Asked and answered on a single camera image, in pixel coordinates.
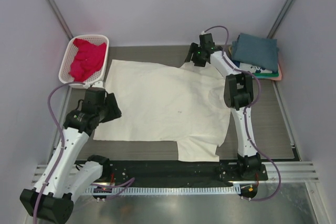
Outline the red t shirt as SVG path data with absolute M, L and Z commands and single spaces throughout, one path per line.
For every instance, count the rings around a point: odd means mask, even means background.
M 70 65 L 69 74 L 74 81 L 84 82 L 102 68 L 107 44 L 104 42 L 97 46 L 78 38 L 72 44 L 78 48 L 78 51 Z

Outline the aluminium extrusion rail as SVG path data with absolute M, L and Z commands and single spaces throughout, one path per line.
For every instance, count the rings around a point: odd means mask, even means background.
M 312 162 L 275 162 L 281 176 L 282 183 L 318 183 L 319 176 Z M 277 183 L 278 172 L 270 162 L 264 163 L 268 180 L 262 183 Z

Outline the folded green t shirt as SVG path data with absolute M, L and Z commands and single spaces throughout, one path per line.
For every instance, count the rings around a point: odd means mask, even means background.
M 256 76 L 258 79 L 269 79 L 269 80 L 281 80 L 282 75 L 278 72 L 276 73 L 254 73 L 254 76 Z

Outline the aluminium frame post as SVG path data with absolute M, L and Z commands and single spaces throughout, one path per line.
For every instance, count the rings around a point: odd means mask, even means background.
M 280 9 L 280 12 L 278 13 L 278 16 L 273 23 L 267 38 L 273 39 L 276 35 L 278 29 L 280 28 L 281 24 L 284 22 L 286 16 L 288 15 L 290 9 L 293 7 L 296 0 L 285 0 L 282 8 Z
M 46 0 L 46 2 L 50 7 L 51 11 L 53 12 L 54 16 L 56 17 L 65 35 L 69 40 L 71 40 L 73 38 L 73 34 L 69 26 L 67 25 L 67 22 L 65 21 L 61 11 L 59 10 L 57 3 L 55 2 L 55 0 Z

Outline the white perforated plastic basket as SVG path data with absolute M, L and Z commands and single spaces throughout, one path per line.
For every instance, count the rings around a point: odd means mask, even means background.
M 82 83 L 103 81 L 108 59 L 109 39 L 104 35 L 79 35 L 68 43 L 58 78 L 61 83 L 82 89 Z

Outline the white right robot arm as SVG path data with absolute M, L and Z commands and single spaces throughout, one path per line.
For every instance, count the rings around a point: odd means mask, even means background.
M 236 172 L 241 179 L 254 179 L 261 170 L 261 157 L 255 148 L 251 123 L 253 76 L 235 66 L 223 48 L 215 45 L 210 33 L 199 35 L 199 44 L 191 43 L 185 59 L 190 61 L 196 67 L 210 63 L 225 78 L 224 102 L 234 118 L 238 140 Z

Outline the folded grey-blue t shirt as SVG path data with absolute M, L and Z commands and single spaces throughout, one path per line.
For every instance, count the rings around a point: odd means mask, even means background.
M 278 45 L 276 39 L 261 38 L 240 33 L 232 42 L 232 59 L 241 63 L 278 71 Z

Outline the right aluminium frame post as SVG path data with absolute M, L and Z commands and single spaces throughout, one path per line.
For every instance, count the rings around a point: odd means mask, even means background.
M 296 0 L 285 0 L 282 8 L 280 9 L 280 12 L 278 13 L 278 16 L 273 23 L 267 38 L 273 39 L 276 35 L 278 29 L 280 28 L 281 24 L 284 22 L 286 16 L 288 15 L 290 9 L 293 7 Z

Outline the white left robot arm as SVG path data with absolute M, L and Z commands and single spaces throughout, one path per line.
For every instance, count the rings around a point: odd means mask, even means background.
M 39 219 L 66 223 L 84 190 L 96 180 L 106 182 L 111 177 L 110 160 L 91 155 L 74 177 L 70 172 L 83 146 L 99 124 L 122 115 L 114 93 L 91 87 L 77 107 L 70 111 L 60 133 L 60 142 L 47 168 L 32 189 L 24 189 L 20 201 L 37 223 Z

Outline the left aluminium frame post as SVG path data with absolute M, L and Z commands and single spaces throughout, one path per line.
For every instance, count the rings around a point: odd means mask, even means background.
M 55 0 L 46 0 L 46 2 L 50 7 L 51 11 L 53 12 L 54 16 L 56 17 L 65 35 L 69 40 L 71 40 L 73 38 L 73 34 L 69 26 L 67 25 L 67 22 L 65 21 L 61 11 L 59 10 L 57 3 L 55 2 Z

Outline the folded white blue patterned shirt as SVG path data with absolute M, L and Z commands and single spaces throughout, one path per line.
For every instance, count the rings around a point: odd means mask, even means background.
M 267 70 L 263 67 L 259 67 L 259 66 L 254 66 L 248 63 L 243 63 L 243 62 L 239 62 L 239 61 L 233 61 L 234 65 L 243 70 L 243 71 L 249 71 L 251 73 L 253 73 L 254 75 L 270 75 L 270 74 L 277 74 L 278 72 L 273 72 L 270 70 Z

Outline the cream white t shirt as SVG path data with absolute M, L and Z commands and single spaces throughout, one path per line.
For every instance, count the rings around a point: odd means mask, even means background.
M 174 141 L 178 160 L 218 162 L 230 109 L 224 77 L 207 64 L 181 67 L 113 60 L 105 88 L 115 95 L 121 117 L 101 123 L 96 141 Z

